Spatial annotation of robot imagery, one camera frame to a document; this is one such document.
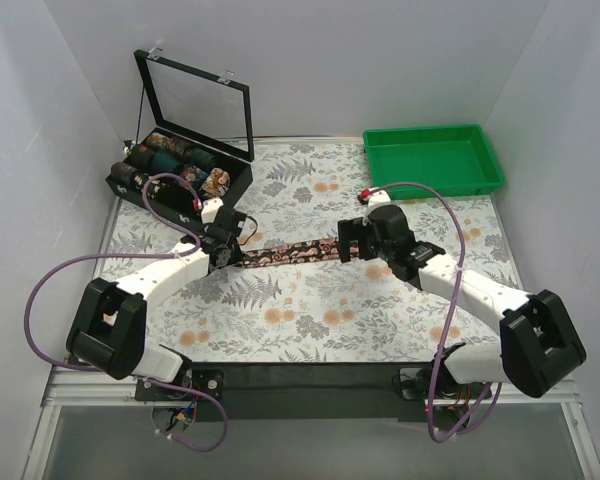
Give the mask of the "black floral necktie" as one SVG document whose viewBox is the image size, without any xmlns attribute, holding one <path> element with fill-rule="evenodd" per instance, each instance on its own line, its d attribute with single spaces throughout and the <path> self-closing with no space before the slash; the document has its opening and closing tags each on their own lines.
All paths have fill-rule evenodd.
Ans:
<svg viewBox="0 0 600 480">
<path fill-rule="evenodd" d="M 339 259 L 337 240 L 326 238 L 245 251 L 237 266 L 264 268 Z"/>
</svg>

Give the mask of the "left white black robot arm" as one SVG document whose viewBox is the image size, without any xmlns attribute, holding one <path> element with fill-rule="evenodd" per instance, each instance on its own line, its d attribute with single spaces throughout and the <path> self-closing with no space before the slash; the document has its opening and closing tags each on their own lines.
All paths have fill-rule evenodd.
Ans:
<svg viewBox="0 0 600 480">
<path fill-rule="evenodd" d="M 92 280 L 86 287 L 69 331 L 69 353 L 92 367 L 121 380 L 128 376 L 158 380 L 173 400 L 185 398 L 193 386 L 185 359 L 146 337 L 151 312 L 189 283 L 215 270 L 238 263 L 238 243 L 247 215 L 226 206 L 203 209 L 200 248 L 183 236 L 166 255 L 115 281 Z"/>
</svg>

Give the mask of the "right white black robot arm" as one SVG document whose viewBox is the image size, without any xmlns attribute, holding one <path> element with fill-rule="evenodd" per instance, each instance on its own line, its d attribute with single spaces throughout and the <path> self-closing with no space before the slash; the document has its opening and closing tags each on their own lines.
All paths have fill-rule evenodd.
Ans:
<svg viewBox="0 0 600 480">
<path fill-rule="evenodd" d="M 417 240 L 395 205 L 339 221 L 337 248 L 344 263 L 354 256 L 383 260 L 399 280 L 449 301 L 497 334 L 495 344 L 443 348 L 430 378 L 444 397 L 455 397 L 472 383 L 509 383 L 540 398 L 587 359 L 557 294 L 531 294 L 460 269 L 443 248 Z"/>
</svg>

